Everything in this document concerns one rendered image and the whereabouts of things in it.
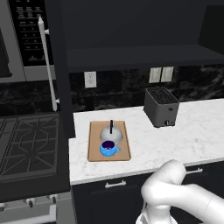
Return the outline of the black gas range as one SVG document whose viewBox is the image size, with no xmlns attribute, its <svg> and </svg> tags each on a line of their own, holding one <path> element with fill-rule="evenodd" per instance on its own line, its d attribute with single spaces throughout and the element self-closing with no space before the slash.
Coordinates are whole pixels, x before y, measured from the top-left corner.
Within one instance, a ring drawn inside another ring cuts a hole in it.
<svg viewBox="0 0 224 224">
<path fill-rule="evenodd" d="M 58 194 L 55 204 L 49 199 Z M 30 208 L 25 200 L 35 198 Z M 0 224 L 63 224 L 70 213 L 68 139 L 61 115 L 0 118 Z"/>
</svg>

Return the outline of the brown wooden tray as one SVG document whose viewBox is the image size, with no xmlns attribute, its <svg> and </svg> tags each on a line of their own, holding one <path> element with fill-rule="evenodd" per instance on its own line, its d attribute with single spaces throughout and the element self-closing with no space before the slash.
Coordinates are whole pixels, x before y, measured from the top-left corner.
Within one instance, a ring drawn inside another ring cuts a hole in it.
<svg viewBox="0 0 224 224">
<path fill-rule="evenodd" d="M 122 142 L 118 144 L 118 146 L 121 148 L 121 151 L 112 157 L 104 157 L 101 154 L 100 134 L 102 129 L 106 126 L 109 126 L 109 121 L 92 121 L 89 124 L 87 160 L 89 162 L 129 161 L 131 159 L 131 154 L 125 121 L 115 121 L 115 126 L 118 127 L 122 132 Z"/>
</svg>

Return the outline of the grey microwave oven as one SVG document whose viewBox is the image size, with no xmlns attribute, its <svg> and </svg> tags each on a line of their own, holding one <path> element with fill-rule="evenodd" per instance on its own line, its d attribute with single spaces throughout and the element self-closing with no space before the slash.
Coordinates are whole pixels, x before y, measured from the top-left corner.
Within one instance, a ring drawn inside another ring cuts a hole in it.
<svg viewBox="0 0 224 224">
<path fill-rule="evenodd" d="M 0 0 L 0 83 L 48 80 L 39 17 L 44 0 Z"/>
</svg>

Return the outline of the dark grey toaster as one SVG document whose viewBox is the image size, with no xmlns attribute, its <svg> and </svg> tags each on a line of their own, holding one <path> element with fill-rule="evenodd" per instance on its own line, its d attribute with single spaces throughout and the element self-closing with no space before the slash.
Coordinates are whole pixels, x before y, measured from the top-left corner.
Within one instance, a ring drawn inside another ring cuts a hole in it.
<svg viewBox="0 0 224 224">
<path fill-rule="evenodd" d="M 174 126 L 179 100 L 166 87 L 145 89 L 143 111 L 155 128 Z"/>
</svg>

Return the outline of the dark drawer front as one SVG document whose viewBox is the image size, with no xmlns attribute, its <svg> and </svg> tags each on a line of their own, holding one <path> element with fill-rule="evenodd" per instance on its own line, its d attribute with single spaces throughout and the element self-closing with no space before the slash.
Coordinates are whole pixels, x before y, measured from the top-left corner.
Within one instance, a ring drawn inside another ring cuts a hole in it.
<svg viewBox="0 0 224 224">
<path fill-rule="evenodd" d="M 219 195 L 219 183 L 221 180 L 221 175 L 224 172 L 224 161 L 187 166 L 186 170 L 194 171 L 198 168 L 203 169 L 203 172 L 185 175 L 182 184 L 196 184 L 216 195 Z"/>
<path fill-rule="evenodd" d="M 143 208 L 141 187 L 150 174 L 72 185 L 77 224 L 136 224 Z M 126 185 L 105 188 L 106 183 Z"/>
</svg>

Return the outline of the white wall outlet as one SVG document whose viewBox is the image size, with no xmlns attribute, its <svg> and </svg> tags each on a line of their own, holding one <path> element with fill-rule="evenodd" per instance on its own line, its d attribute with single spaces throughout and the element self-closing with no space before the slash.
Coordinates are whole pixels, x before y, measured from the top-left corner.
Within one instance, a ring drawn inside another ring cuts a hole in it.
<svg viewBox="0 0 224 224">
<path fill-rule="evenodd" d="M 95 88 L 96 87 L 96 72 L 85 72 L 85 88 Z"/>
</svg>

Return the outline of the white wall light switch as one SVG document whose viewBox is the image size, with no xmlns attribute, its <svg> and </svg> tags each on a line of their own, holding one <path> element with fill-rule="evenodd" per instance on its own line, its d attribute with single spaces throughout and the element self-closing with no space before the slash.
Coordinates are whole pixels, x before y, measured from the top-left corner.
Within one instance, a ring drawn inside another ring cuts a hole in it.
<svg viewBox="0 0 224 224">
<path fill-rule="evenodd" d="M 158 83 L 160 81 L 160 75 L 162 72 L 161 67 L 154 67 L 150 70 L 149 83 Z"/>
<path fill-rule="evenodd" d="M 164 67 L 162 70 L 161 81 L 170 82 L 172 80 L 173 66 Z"/>
</svg>

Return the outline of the dark open wall cabinet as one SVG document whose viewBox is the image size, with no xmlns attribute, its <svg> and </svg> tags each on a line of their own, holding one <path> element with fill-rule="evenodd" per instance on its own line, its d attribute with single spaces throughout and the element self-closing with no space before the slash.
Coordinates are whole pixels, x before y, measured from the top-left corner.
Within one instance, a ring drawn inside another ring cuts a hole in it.
<svg viewBox="0 0 224 224">
<path fill-rule="evenodd" d="M 208 5 L 224 0 L 61 0 L 71 73 L 224 63 L 199 45 Z"/>
</svg>

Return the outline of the blue mug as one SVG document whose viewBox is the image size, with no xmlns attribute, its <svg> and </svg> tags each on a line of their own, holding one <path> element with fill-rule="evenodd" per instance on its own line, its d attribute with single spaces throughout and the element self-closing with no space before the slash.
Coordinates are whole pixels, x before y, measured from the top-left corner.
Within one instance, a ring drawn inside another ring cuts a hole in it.
<svg viewBox="0 0 224 224">
<path fill-rule="evenodd" d="M 118 147 L 113 141 L 104 141 L 100 145 L 100 153 L 104 157 L 113 157 L 116 153 L 120 153 L 121 148 Z"/>
</svg>

